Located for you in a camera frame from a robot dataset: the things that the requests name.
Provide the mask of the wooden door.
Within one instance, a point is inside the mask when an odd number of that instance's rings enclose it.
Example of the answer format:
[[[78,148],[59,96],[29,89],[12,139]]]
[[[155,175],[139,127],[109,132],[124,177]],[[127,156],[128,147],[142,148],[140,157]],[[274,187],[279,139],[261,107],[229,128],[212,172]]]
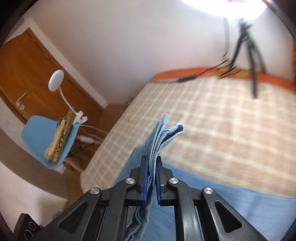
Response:
[[[33,115],[53,120],[64,117],[69,107],[60,92],[51,92],[48,82],[62,66],[47,51],[34,33],[27,29],[1,47],[1,98],[14,115],[27,123]],[[103,108],[73,79],[65,73],[62,92],[75,111],[83,111],[87,125],[97,126]],[[24,94],[21,103],[16,101]]]

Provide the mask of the blue chair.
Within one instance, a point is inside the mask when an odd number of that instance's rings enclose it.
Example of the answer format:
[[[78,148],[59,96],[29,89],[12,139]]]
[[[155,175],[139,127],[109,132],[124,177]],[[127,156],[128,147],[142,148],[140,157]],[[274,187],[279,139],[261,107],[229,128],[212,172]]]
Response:
[[[55,170],[65,161],[69,154],[76,136],[79,126],[73,126],[70,130],[64,149],[56,164],[48,161],[45,157],[45,150],[51,144],[57,121],[43,116],[33,115],[29,118],[21,133],[21,139],[30,153],[45,167],[50,170]]]

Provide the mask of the white clip desk lamp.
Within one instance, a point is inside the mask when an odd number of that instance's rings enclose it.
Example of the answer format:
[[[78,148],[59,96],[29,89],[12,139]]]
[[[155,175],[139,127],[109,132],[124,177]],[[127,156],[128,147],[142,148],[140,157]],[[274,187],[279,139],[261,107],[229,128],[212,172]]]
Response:
[[[79,125],[84,124],[86,121],[88,121],[88,117],[84,115],[83,111],[75,111],[74,108],[69,104],[67,101],[66,97],[64,96],[61,88],[61,84],[64,80],[64,71],[63,70],[56,70],[50,77],[49,82],[48,82],[48,89],[51,92],[59,91],[62,99],[64,102],[67,104],[69,109],[75,114],[74,121],[73,121],[73,126],[78,123]]]

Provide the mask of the orange floral bed sheet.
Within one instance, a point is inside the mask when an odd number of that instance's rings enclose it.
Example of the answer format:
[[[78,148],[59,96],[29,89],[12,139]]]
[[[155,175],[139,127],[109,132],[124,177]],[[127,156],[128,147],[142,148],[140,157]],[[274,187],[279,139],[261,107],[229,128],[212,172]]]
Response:
[[[198,74],[201,74],[202,72],[206,71],[207,68],[187,68],[187,69],[177,69],[177,70],[170,70],[170,71],[164,71],[161,73],[158,73],[153,79],[152,82],[158,82],[158,81],[176,81],[179,78],[183,77],[189,77],[189,76],[196,76]],[[201,77],[219,77],[222,73],[224,73],[227,70],[226,67],[223,68],[215,68],[212,70],[209,70],[208,72],[205,72],[201,75]],[[227,78],[238,78],[238,79],[244,79],[244,80],[252,80],[251,70],[249,69],[236,69],[231,71],[230,73],[226,73],[225,76]],[[269,83],[274,86],[282,87],[287,90],[294,90],[295,84],[292,81],[270,75],[270,74],[264,74],[263,72],[257,72],[256,73],[256,79],[258,83]]]

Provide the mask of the leopard print folded cloth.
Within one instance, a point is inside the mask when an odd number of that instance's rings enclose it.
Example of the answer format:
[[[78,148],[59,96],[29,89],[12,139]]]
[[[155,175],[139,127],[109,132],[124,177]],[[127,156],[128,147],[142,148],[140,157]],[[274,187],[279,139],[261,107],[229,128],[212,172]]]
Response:
[[[74,121],[75,114],[69,109],[67,115],[58,119],[53,140],[45,150],[44,157],[56,164],[61,156],[62,150],[65,146],[67,138],[69,136],[71,126]]]

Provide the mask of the beige plaid bed blanket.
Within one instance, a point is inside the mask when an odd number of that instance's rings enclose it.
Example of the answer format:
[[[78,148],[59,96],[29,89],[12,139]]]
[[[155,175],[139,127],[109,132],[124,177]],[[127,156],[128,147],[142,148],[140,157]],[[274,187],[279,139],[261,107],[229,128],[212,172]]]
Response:
[[[236,187],[295,196],[295,94],[262,83],[252,98],[247,80],[200,78],[149,83],[111,129],[81,174],[84,191],[111,187],[133,149],[144,144],[162,114],[185,130],[162,160]]]

